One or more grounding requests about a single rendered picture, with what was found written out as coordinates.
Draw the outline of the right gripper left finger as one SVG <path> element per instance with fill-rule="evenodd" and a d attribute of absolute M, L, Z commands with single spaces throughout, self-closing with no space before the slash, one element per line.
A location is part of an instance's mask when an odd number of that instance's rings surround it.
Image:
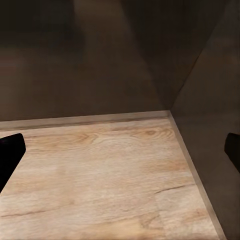
<path fill-rule="evenodd" d="M 26 152 L 22 133 L 0 138 L 0 193 Z"/>

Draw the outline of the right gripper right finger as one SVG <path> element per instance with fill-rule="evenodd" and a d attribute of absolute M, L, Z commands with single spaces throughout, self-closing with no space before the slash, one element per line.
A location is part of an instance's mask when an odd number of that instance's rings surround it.
<path fill-rule="evenodd" d="M 227 135 L 224 151 L 240 173 L 240 135 L 229 133 Z"/>

